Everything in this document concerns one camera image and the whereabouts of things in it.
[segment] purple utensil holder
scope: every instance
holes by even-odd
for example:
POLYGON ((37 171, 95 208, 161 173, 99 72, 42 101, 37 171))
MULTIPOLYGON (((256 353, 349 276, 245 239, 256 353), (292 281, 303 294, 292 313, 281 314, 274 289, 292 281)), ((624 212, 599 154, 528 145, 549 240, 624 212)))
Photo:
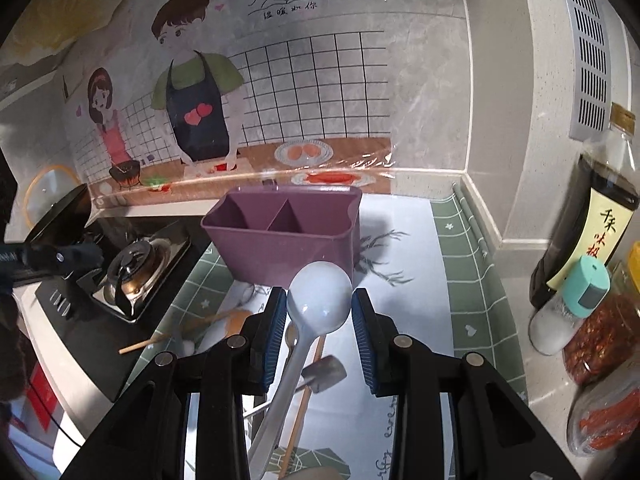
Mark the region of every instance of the purple utensil holder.
POLYGON ((200 224, 236 280, 289 288, 302 267, 325 261, 353 282, 361 198, 356 187, 241 187, 200 224))

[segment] cartoon boy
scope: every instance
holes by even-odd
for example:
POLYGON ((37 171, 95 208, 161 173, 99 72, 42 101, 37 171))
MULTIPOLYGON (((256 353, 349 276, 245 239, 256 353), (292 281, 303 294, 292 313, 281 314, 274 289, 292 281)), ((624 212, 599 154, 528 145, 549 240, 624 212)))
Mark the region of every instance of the cartoon boy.
POLYGON ((158 10, 151 31, 173 60, 158 78, 151 107, 156 125, 177 143, 183 162, 225 157, 232 170, 243 138, 244 80, 229 58, 194 49, 208 5, 209 0, 169 0, 158 10), (228 99, 226 121, 223 95, 228 99), (173 135, 164 126, 167 117, 173 135))

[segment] salt shaker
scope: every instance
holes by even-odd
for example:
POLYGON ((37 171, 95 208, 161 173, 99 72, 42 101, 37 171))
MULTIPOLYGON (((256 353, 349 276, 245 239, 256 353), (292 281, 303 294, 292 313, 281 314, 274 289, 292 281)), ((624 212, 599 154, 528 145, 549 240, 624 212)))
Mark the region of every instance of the salt shaker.
POLYGON ((536 312, 529 323, 529 339, 544 355, 564 348, 609 291, 609 273, 592 256, 582 256, 564 280, 559 294, 536 312))

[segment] stove knob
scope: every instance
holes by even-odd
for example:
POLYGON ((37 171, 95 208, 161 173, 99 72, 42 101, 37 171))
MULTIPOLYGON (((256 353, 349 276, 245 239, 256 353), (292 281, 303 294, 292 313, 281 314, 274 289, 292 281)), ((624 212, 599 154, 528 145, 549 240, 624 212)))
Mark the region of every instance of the stove knob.
POLYGON ((71 317, 71 302, 67 298, 63 298, 58 305, 58 313, 60 316, 69 318, 71 317))

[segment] cartoon plate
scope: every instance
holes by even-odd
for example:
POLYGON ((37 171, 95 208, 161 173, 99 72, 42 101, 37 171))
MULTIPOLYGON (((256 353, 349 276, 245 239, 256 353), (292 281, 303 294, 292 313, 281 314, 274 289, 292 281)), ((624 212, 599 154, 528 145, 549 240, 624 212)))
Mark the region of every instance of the cartoon plate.
POLYGON ((314 173, 297 173, 291 177, 291 183, 297 186, 355 186, 362 187, 373 184, 375 177, 362 174, 351 173, 349 171, 321 171, 314 173))
POLYGON ((277 147, 277 161, 292 168, 319 166, 334 156, 334 150, 321 140, 290 140, 277 147))

